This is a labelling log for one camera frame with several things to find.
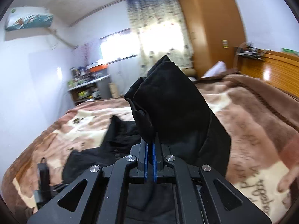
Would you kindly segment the cluttered side desk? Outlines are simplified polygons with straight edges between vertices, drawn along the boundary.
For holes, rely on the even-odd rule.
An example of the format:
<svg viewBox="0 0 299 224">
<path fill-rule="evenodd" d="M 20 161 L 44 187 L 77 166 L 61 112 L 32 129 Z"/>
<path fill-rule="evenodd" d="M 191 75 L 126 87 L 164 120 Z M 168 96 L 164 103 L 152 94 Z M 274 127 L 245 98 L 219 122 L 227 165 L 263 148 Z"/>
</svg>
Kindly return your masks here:
<svg viewBox="0 0 299 224">
<path fill-rule="evenodd" d="M 112 98 L 109 87 L 110 83 L 110 75 L 106 75 L 70 88 L 68 92 L 70 93 L 75 105 L 79 105 L 90 99 L 110 99 Z"/>
</svg>

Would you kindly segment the white pillow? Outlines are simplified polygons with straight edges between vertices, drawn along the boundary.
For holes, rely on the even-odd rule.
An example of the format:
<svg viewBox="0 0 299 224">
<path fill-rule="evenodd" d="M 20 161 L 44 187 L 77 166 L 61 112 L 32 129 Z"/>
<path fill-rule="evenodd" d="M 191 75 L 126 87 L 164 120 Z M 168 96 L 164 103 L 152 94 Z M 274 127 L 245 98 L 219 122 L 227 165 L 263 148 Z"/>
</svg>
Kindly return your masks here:
<svg viewBox="0 0 299 224">
<path fill-rule="evenodd" d="M 203 76 L 202 78 L 206 77 L 213 77 L 217 76 L 223 72 L 227 71 L 226 63 L 223 61 L 218 61 L 212 68 L 210 68 Z"/>
</svg>

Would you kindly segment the wooden headboard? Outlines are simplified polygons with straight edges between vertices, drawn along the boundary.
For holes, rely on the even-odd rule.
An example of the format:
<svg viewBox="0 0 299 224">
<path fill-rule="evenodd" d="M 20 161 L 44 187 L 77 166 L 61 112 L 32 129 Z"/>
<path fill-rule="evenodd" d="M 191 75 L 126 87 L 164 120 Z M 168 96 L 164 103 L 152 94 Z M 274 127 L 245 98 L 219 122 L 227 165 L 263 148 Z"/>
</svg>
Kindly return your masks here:
<svg viewBox="0 0 299 224">
<path fill-rule="evenodd" d="M 298 96 L 298 56 L 258 50 L 262 56 L 257 59 L 241 55 L 245 49 L 245 46 L 235 48 L 234 66 L 242 74 Z"/>
</svg>

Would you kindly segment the orange box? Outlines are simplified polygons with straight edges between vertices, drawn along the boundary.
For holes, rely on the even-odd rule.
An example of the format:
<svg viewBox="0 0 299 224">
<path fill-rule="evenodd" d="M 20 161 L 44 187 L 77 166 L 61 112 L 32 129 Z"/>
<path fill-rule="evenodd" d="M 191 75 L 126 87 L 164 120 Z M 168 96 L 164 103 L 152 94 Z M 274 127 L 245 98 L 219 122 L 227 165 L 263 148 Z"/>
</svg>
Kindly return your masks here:
<svg viewBox="0 0 299 224">
<path fill-rule="evenodd" d="M 87 67 L 87 70 L 91 73 L 96 73 L 98 71 L 105 70 L 107 68 L 108 68 L 107 64 L 102 64 L 102 65 L 89 66 Z"/>
</svg>

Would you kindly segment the heart patterned curtain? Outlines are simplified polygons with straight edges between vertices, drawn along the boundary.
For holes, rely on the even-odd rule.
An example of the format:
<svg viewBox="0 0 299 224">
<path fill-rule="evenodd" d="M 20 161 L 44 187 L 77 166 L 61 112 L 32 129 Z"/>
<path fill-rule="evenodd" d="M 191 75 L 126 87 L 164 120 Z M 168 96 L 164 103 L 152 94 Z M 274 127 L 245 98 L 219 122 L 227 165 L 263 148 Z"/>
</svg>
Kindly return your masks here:
<svg viewBox="0 0 299 224">
<path fill-rule="evenodd" d="M 193 67 L 194 51 L 178 0 L 126 0 L 126 4 L 141 76 L 165 55 L 180 68 Z"/>
</svg>

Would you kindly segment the brown patterned fleece blanket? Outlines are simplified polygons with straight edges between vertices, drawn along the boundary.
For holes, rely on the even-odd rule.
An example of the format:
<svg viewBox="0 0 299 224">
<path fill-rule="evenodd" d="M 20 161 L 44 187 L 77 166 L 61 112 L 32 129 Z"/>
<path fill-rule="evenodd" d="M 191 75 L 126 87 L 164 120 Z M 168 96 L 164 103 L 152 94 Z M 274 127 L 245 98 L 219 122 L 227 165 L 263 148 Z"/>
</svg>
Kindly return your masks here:
<svg viewBox="0 0 299 224">
<path fill-rule="evenodd" d="M 298 98 L 236 72 L 202 79 L 196 86 L 232 140 L 226 179 L 273 223 L 287 222 L 298 206 Z M 1 188 L 21 223 L 36 212 L 36 164 L 46 157 L 51 183 L 60 183 L 71 151 L 100 146 L 113 115 L 133 119 L 123 98 L 82 103 L 12 163 Z"/>
</svg>

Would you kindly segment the wooden wardrobe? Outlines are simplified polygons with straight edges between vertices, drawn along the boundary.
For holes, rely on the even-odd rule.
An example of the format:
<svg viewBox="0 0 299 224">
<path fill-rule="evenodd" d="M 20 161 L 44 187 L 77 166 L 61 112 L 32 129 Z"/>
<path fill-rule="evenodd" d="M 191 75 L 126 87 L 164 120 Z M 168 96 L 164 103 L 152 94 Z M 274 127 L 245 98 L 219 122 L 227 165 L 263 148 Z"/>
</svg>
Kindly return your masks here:
<svg viewBox="0 0 299 224">
<path fill-rule="evenodd" d="M 235 49 L 246 41 L 235 0 L 178 1 L 193 46 L 197 76 L 203 76 L 218 61 L 233 68 Z"/>
</svg>

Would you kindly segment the black puffer jacket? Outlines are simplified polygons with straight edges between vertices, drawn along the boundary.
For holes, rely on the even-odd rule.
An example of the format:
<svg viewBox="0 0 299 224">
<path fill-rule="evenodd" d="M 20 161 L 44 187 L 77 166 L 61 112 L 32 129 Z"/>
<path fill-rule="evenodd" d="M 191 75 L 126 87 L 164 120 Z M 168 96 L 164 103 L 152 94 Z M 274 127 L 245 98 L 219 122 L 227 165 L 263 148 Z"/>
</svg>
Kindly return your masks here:
<svg viewBox="0 0 299 224">
<path fill-rule="evenodd" d="M 69 184 L 92 165 L 107 167 L 129 155 L 131 147 L 145 140 L 152 152 L 158 141 L 187 164 L 208 164 L 226 175 L 231 138 L 193 82 L 169 59 L 162 57 L 124 95 L 134 121 L 116 115 L 101 145 L 72 150 L 63 169 Z M 170 183 L 130 184 L 125 223 L 176 223 Z"/>
</svg>

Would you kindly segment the brown plush toy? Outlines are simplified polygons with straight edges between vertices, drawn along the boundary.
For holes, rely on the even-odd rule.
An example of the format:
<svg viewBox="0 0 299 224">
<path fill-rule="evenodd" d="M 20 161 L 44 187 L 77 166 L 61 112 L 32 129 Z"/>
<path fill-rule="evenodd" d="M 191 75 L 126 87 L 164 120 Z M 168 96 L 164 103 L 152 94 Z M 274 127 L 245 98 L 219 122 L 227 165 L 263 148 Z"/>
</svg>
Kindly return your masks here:
<svg viewBox="0 0 299 224">
<path fill-rule="evenodd" d="M 182 72 L 186 75 L 186 76 L 191 76 L 191 77 L 196 77 L 197 72 L 194 68 L 183 68 Z"/>
</svg>

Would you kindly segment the wall air conditioner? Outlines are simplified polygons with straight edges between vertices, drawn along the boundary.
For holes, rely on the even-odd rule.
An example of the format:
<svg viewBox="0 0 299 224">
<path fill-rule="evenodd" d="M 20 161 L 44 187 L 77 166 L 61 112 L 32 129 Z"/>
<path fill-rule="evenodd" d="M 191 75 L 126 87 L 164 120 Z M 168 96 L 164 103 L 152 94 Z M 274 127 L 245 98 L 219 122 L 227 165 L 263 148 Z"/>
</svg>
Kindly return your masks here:
<svg viewBox="0 0 299 224">
<path fill-rule="evenodd" d="M 9 12 L 5 23 L 6 31 L 29 28 L 49 28 L 54 15 L 43 7 L 15 7 Z"/>
</svg>

